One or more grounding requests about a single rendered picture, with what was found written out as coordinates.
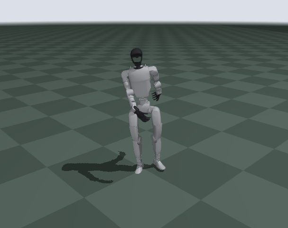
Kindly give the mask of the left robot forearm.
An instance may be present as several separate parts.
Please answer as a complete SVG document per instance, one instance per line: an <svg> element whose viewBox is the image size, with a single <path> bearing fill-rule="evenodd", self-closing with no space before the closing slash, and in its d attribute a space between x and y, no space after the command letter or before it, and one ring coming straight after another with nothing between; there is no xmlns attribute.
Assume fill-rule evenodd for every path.
<svg viewBox="0 0 288 228"><path fill-rule="evenodd" d="M161 85L161 83L160 83ZM161 90L161 87L155 89L156 90L156 94L159 95L159 94L162 94L162 90Z"/></svg>

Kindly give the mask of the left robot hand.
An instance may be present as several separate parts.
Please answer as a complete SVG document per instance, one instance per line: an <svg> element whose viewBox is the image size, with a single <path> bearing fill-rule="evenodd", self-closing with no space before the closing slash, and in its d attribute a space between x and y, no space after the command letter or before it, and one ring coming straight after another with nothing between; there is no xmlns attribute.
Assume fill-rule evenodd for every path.
<svg viewBox="0 0 288 228"><path fill-rule="evenodd" d="M157 95L156 92L154 92L154 93L152 93L152 94L155 94L155 95L156 95L156 96L155 96L155 95L152 95L152 96L155 96L155 97L156 97L156 98L153 97L153 98L155 98L155 99L153 99L153 100L156 100L156 99L157 99L156 101L158 101L158 100L159 100L159 96L160 96L161 94Z"/></svg>

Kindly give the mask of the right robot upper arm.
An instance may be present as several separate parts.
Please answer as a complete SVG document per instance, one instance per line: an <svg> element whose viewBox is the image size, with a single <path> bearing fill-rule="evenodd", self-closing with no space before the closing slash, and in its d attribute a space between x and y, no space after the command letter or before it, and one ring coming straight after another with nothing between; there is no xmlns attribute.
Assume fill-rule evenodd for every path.
<svg viewBox="0 0 288 228"><path fill-rule="evenodd" d="M134 92L133 92L133 89L130 88L130 82L129 82L129 79L128 79L128 73L129 73L129 70L124 70L122 71L121 73L121 77L122 77L122 81L123 81L123 85L128 93L128 96L130 95L134 95Z"/></svg>

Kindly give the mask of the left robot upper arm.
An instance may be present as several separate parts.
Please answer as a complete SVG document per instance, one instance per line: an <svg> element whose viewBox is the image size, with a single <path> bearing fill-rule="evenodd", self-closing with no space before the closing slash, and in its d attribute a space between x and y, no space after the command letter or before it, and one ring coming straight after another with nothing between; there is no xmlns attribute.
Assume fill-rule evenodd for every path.
<svg viewBox="0 0 288 228"><path fill-rule="evenodd" d="M158 75L158 71L157 68L155 66L150 66L149 68L149 72L152 75L153 78L153 86L155 89L161 87L160 82L159 82L159 75Z"/></svg>

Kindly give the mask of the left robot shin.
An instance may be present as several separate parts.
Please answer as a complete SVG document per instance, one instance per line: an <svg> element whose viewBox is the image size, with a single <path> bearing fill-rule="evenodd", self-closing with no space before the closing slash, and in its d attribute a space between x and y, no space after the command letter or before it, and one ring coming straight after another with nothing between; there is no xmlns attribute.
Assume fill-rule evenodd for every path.
<svg viewBox="0 0 288 228"><path fill-rule="evenodd" d="M155 153L155 161L160 161L160 152L161 152L161 139L157 139L157 142L152 142L152 147Z"/></svg>

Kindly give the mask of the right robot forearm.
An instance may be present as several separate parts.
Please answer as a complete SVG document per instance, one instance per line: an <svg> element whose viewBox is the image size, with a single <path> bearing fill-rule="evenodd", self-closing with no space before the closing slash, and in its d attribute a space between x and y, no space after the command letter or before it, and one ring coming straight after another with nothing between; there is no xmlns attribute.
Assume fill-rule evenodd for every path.
<svg viewBox="0 0 288 228"><path fill-rule="evenodd" d="M132 95L128 96L127 91L126 91L126 96L127 96L128 102L130 104L131 111L135 112L136 110L133 108L134 106L136 106L136 103L135 103L135 100L134 100L134 96L132 96Z"/></svg>

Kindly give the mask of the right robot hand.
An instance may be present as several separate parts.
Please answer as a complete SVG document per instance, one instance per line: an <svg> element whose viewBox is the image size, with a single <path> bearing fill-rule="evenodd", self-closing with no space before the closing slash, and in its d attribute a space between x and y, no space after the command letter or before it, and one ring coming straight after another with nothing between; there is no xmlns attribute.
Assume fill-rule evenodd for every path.
<svg viewBox="0 0 288 228"><path fill-rule="evenodd" d="M144 114L148 114L148 113L143 113L141 111L139 111L139 108L137 108L137 106L133 107L136 111L134 112L134 114L137 114L138 118L143 121L143 122L147 122L148 120L150 120L150 117L146 117Z"/></svg>

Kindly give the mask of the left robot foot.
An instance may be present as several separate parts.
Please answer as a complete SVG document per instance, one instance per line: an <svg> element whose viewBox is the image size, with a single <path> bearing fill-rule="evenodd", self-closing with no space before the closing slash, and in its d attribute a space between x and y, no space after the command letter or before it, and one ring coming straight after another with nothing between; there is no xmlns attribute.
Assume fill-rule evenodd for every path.
<svg viewBox="0 0 288 228"><path fill-rule="evenodd" d="M165 166L161 163L161 161L156 162L154 159L153 164L156 165L156 167L159 168L160 170L165 169Z"/></svg>

